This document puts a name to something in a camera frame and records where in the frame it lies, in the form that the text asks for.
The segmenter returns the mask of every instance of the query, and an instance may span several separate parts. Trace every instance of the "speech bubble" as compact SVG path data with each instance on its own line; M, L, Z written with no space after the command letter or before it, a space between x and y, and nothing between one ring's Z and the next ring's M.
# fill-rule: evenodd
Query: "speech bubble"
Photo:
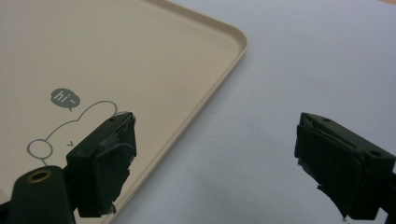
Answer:
M73 107L79 105L79 97L72 91L65 88L59 88L52 92L50 100L57 106L62 108L69 108L72 111Z

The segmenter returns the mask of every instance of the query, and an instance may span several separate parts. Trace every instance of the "black clamp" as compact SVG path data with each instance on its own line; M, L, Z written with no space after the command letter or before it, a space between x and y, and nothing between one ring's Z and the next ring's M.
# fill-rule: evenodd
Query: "black clamp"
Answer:
M81 217L116 212L136 156L135 119L124 113L107 119L67 156L67 166L44 166L21 176L11 201L0 205L0 223L75 223Z

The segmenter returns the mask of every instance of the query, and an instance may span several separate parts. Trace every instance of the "white table surface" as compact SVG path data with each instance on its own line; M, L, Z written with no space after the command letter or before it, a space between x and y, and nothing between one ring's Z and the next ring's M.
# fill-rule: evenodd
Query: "white table surface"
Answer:
M396 6L376 0L175 0L250 47L114 223L343 220L293 156L301 112L396 154Z

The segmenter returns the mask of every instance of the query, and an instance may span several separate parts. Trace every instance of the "beige tray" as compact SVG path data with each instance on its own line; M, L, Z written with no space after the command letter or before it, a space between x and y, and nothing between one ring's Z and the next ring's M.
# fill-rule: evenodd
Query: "beige tray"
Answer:
M0 203L17 177L64 167L102 121L133 111L119 210L248 47L234 27L154 0L1 1L0 36Z

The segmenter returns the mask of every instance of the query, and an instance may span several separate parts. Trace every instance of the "black plastic part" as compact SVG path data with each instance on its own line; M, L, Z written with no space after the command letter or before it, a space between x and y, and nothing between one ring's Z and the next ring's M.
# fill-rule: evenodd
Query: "black plastic part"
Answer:
M116 212L113 202L136 156L134 122L132 113L108 119L67 154L65 171L76 179L78 189L69 191L81 217Z
M6 223L75 223L63 170L45 166L21 176L12 191Z
M396 224L396 174L392 174L382 190L381 208L389 214L389 221Z
M294 155L341 214L373 220L395 157L336 122L301 115Z

